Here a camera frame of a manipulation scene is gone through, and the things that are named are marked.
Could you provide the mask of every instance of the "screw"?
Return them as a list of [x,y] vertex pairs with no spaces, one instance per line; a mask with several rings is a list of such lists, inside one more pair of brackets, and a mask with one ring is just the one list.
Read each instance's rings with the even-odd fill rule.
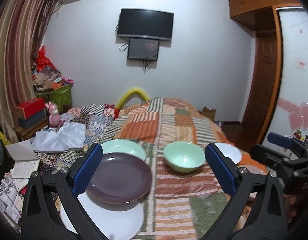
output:
[[276,172],[275,171],[270,171],[270,176],[275,178],[277,176]]
[[31,176],[32,177],[36,177],[38,175],[38,171],[33,171],[32,173],[31,173]]
[[238,172],[242,173],[242,174],[245,174],[245,173],[247,173],[247,168],[241,167],[241,168],[238,169]]
[[68,168],[67,167],[62,167],[60,168],[60,173],[67,173],[68,172]]

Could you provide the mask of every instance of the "bed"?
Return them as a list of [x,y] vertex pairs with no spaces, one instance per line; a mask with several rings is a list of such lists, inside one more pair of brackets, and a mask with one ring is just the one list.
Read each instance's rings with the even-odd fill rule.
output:
[[[116,120],[113,117],[112,105],[92,104],[71,109],[68,121],[87,126],[84,149],[54,155],[37,153],[40,171],[55,173],[63,166],[70,167],[94,142],[101,144],[116,138],[135,141],[146,152],[145,161],[152,171],[153,182],[150,193],[141,200],[145,218],[134,239],[201,238],[219,217],[229,197],[223,193],[207,163],[192,173],[181,174],[165,164],[162,152],[175,141],[193,142],[202,148],[213,142],[230,143],[221,128],[189,103],[176,98],[153,98],[122,109]],[[239,165],[265,170],[248,153],[242,154]],[[247,213],[248,210],[243,212],[238,229],[243,226]]]

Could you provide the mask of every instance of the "wooden nightstand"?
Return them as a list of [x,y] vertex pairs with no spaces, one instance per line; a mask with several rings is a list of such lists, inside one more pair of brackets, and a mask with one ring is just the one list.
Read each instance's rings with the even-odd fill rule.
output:
[[45,127],[48,124],[49,124],[48,118],[45,118],[44,120],[40,121],[38,124],[27,130],[24,129],[23,127],[20,127],[19,125],[15,126],[13,129],[15,130],[19,141],[25,141],[30,139],[31,137],[34,137],[37,131],[40,131],[43,127]]

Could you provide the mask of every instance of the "mint green plate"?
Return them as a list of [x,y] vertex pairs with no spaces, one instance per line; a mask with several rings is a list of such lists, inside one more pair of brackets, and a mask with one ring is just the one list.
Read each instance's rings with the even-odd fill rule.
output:
[[144,149],[137,143],[132,141],[115,139],[102,143],[102,148],[104,154],[113,152],[127,153],[130,155],[134,155],[143,161],[146,159],[146,153]]
[[191,142],[174,142],[163,150],[168,165],[176,171],[189,173],[205,162],[204,150]]

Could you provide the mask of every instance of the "heart decal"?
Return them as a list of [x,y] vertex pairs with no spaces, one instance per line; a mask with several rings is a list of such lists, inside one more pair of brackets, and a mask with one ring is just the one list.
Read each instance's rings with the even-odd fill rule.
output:
[[308,129],[308,104],[304,103],[301,105],[301,116],[303,117],[304,119],[304,122],[303,122],[303,129],[306,130]]
[[296,131],[304,125],[304,119],[302,116],[298,115],[297,112],[289,113],[289,123],[291,131]]

